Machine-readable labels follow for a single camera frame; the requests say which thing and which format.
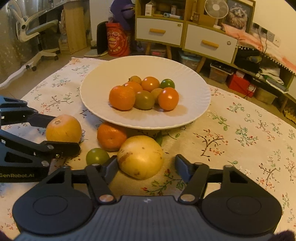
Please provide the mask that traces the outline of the green tomato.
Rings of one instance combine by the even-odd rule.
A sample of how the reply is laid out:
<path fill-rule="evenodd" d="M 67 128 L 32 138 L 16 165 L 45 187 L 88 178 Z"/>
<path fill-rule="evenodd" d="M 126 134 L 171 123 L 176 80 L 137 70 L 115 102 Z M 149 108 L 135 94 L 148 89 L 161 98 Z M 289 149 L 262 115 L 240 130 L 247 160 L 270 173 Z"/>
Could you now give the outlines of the green tomato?
<path fill-rule="evenodd" d="M 109 154 L 107 151 L 101 148 L 93 148 L 86 155 L 87 165 L 100 164 L 103 165 L 109 160 Z"/>

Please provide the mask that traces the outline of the large pale round melon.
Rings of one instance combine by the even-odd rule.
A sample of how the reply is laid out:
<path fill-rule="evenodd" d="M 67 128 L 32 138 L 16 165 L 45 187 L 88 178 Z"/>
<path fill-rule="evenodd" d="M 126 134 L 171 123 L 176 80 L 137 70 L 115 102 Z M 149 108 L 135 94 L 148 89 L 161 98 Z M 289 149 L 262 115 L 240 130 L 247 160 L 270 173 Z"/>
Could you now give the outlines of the large pale round melon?
<path fill-rule="evenodd" d="M 81 124 L 71 115 L 62 114 L 50 121 L 46 127 L 48 141 L 79 143 L 81 136 Z"/>

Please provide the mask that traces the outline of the pale streaked melon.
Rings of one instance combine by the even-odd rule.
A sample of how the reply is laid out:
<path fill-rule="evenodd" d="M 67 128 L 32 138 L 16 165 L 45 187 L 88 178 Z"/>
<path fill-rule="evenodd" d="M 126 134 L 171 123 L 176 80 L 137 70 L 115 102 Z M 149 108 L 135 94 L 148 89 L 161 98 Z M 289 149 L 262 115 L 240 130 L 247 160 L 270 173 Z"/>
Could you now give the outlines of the pale streaked melon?
<path fill-rule="evenodd" d="M 129 137 L 117 153 L 118 166 L 128 176 L 145 180 L 155 176 L 164 164 L 161 146 L 149 136 Z"/>

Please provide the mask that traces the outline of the orange mandarin with stem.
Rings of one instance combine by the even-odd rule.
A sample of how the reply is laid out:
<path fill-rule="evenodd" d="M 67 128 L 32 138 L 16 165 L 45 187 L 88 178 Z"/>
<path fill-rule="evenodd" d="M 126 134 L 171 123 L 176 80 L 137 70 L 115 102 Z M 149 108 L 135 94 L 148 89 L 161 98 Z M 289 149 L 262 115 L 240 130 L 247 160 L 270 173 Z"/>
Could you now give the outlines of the orange mandarin with stem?
<path fill-rule="evenodd" d="M 135 104 L 135 92 L 127 86 L 115 86 L 110 90 L 109 103 L 115 109 L 127 111 Z"/>

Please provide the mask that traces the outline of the red-orange tomato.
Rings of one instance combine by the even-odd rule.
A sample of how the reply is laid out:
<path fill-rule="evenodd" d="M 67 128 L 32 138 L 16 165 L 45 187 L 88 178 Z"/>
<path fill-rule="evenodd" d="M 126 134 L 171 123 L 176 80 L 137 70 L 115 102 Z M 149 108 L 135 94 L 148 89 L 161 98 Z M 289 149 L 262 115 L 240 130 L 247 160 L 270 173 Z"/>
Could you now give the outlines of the red-orange tomato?
<path fill-rule="evenodd" d="M 171 111 L 176 108 L 179 102 L 179 94 L 172 87 L 166 87 L 158 95 L 158 104 L 165 111 Z"/>

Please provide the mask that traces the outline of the floral white tablecloth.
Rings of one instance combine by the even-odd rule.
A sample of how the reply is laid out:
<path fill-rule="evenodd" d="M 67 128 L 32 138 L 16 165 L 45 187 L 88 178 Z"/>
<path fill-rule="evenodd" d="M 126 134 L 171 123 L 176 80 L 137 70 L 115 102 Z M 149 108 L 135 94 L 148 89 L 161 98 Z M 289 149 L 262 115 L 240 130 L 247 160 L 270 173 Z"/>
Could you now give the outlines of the floral white tablecloth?
<path fill-rule="evenodd" d="M 98 147 L 97 129 L 105 120 L 80 97 L 85 77 L 103 60 L 73 58 L 23 100 L 38 113 L 71 115 L 81 124 L 80 153 L 51 160 L 39 182 L 1 183 L 1 233 L 15 240 L 269 240 L 274 232 L 295 230 L 295 129 L 243 98 L 209 86 L 208 109 L 195 121 L 167 130 L 126 128 L 149 136 L 163 149 L 164 164 L 146 180 L 118 169 L 108 185 L 113 204 L 46 204 L 42 182 L 68 166 L 82 170 L 87 153 Z M 19 123 L 1 130 L 41 143 L 46 128 Z M 255 194 L 198 204 L 178 197 L 187 186 L 175 157 L 211 169 L 232 165 L 255 183 Z"/>

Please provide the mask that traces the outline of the olive green tomato plate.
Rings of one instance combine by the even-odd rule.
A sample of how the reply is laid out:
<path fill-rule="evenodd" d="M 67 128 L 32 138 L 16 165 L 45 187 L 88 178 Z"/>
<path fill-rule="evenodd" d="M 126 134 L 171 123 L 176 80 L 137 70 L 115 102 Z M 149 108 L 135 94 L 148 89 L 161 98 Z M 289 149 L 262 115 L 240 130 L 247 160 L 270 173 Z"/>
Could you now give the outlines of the olive green tomato plate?
<path fill-rule="evenodd" d="M 135 94 L 134 107 L 140 110 L 150 110 L 154 107 L 154 97 L 146 90 L 139 91 Z"/>

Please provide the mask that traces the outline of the white office chair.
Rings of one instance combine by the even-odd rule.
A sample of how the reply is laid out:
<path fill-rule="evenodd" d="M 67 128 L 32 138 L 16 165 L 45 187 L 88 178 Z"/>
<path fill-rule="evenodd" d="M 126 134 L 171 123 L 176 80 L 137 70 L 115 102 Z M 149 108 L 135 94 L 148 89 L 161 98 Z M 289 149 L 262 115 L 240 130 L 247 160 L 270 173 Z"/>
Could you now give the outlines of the white office chair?
<path fill-rule="evenodd" d="M 38 25 L 37 27 L 34 27 L 32 29 L 29 29 L 30 23 L 39 18 L 39 16 L 43 15 L 46 10 L 38 12 L 32 16 L 25 16 L 23 15 L 20 5 L 17 1 L 9 1 L 7 9 L 13 14 L 16 19 L 16 36 L 21 43 L 25 43 L 35 37 L 38 38 L 39 51 L 30 61 L 25 64 L 27 70 L 32 69 L 32 71 L 36 71 L 37 63 L 44 57 L 53 57 L 55 61 L 59 59 L 57 55 L 58 53 L 60 53 L 59 48 L 45 50 L 40 43 L 40 34 L 48 29 L 57 29 L 59 23 L 58 20 L 52 20 Z"/>

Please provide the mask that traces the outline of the orange tomato plate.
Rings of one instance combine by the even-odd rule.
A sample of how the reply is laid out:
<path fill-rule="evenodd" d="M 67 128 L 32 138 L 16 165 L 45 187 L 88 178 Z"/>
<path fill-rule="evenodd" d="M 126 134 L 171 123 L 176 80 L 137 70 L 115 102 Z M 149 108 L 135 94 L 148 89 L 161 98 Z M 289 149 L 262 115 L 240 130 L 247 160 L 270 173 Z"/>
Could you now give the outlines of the orange tomato plate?
<path fill-rule="evenodd" d="M 143 90 L 142 86 L 137 82 L 126 82 L 123 86 L 132 88 L 135 93 Z"/>
<path fill-rule="evenodd" d="M 141 86 L 143 90 L 151 92 L 154 89 L 159 88 L 160 82 L 155 77 L 148 76 L 142 80 Z"/>

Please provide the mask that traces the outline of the red box under shelf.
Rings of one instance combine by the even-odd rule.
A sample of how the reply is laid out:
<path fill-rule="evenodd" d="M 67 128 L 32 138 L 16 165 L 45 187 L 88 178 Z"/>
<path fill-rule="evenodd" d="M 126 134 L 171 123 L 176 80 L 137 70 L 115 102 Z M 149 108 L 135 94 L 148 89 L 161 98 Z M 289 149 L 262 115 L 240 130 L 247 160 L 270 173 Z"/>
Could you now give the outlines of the red box under shelf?
<path fill-rule="evenodd" d="M 239 92 L 245 97 L 252 98 L 256 90 L 255 85 L 251 84 L 248 80 L 246 80 L 245 78 L 241 78 L 236 74 L 228 77 L 226 83 L 229 89 Z"/>

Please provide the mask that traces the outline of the small green tomato plate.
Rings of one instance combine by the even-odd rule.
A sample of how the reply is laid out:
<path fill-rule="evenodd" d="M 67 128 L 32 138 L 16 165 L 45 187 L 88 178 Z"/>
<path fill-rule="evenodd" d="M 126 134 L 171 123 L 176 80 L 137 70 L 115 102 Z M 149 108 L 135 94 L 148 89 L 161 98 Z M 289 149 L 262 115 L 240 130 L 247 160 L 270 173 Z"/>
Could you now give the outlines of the small green tomato plate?
<path fill-rule="evenodd" d="M 171 79 L 164 79 L 161 83 L 160 83 L 160 88 L 164 89 L 164 88 L 167 88 L 167 87 L 170 87 L 170 88 L 173 88 L 175 89 L 175 83 L 173 80 Z"/>

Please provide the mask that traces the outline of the orange tomato back plate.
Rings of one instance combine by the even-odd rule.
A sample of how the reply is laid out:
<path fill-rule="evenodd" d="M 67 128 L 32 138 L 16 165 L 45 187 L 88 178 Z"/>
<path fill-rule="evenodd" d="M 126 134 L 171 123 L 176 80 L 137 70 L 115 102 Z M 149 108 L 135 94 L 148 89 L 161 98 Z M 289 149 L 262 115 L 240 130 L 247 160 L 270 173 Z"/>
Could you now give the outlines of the orange tomato back plate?
<path fill-rule="evenodd" d="M 154 89 L 159 88 L 160 82 L 155 77 L 148 76 L 142 80 L 141 86 L 143 90 L 151 92 Z"/>

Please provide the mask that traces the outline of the low tv shelf unit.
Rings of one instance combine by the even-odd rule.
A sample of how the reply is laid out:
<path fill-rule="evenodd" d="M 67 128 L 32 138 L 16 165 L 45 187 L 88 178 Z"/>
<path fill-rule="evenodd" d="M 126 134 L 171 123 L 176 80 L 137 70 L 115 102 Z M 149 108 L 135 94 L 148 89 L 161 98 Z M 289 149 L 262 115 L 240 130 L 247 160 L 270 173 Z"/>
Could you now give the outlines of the low tv shelf unit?
<path fill-rule="evenodd" d="M 295 102 L 288 91 L 295 80 L 295 71 L 271 58 L 264 51 L 249 46 L 237 45 L 233 67 L 252 76 L 261 85 L 269 85 L 269 90 L 280 98 L 280 111 L 287 107 L 288 101 Z"/>

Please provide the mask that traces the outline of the left white drawer cabinet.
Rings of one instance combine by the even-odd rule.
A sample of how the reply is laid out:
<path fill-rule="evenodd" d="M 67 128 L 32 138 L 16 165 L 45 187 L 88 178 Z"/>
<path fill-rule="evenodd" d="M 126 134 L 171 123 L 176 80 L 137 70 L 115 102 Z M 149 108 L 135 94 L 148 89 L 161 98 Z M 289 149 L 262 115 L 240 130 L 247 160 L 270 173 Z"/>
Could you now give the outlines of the left white drawer cabinet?
<path fill-rule="evenodd" d="M 135 39 L 145 43 L 146 55 L 153 44 L 161 44 L 172 59 L 171 49 L 182 46 L 185 6 L 186 1 L 135 2 Z"/>

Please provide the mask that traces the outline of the white desk fan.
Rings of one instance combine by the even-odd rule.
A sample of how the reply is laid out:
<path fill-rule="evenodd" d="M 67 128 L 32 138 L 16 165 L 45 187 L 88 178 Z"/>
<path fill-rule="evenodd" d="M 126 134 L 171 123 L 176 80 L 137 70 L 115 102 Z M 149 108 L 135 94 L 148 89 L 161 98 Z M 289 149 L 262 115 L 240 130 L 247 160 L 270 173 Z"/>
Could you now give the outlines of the white desk fan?
<path fill-rule="evenodd" d="M 229 12 L 229 7 L 224 0 L 206 0 L 204 4 L 207 15 L 215 19 L 214 28 L 221 29 L 218 26 L 218 20 L 223 19 Z"/>

